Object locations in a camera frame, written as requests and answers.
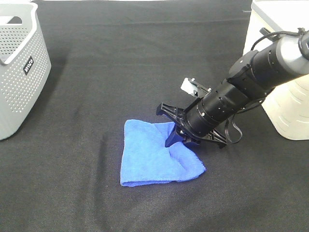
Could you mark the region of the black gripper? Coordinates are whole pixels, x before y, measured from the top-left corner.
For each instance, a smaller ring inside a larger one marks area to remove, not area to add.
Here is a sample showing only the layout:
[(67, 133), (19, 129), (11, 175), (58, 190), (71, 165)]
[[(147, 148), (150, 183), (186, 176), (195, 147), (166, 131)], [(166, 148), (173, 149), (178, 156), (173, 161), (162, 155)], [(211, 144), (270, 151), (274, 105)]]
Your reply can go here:
[(165, 141), (165, 147), (177, 142), (199, 145), (201, 141), (215, 143), (220, 148), (227, 145), (226, 137), (215, 129), (217, 125), (213, 124), (214, 121), (207, 121), (209, 117), (199, 101), (193, 102), (185, 109), (161, 103), (156, 114), (164, 115), (175, 123)]

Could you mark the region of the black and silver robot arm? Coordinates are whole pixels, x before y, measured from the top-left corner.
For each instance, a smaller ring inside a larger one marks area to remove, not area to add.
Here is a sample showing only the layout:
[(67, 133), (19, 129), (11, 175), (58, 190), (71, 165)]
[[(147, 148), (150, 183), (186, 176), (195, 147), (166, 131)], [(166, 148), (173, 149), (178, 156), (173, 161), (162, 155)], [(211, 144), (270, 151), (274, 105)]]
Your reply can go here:
[(207, 88), (185, 78), (182, 90), (195, 97), (186, 108), (160, 104), (156, 113), (174, 122), (165, 145), (199, 144), (202, 140), (224, 147), (231, 141), (221, 123), (234, 125), (234, 117), (260, 106), (273, 89), (309, 72), (309, 32), (269, 32), (261, 29), (271, 44), (258, 51), (254, 47), (230, 68), (228, 77), (216, 88)]

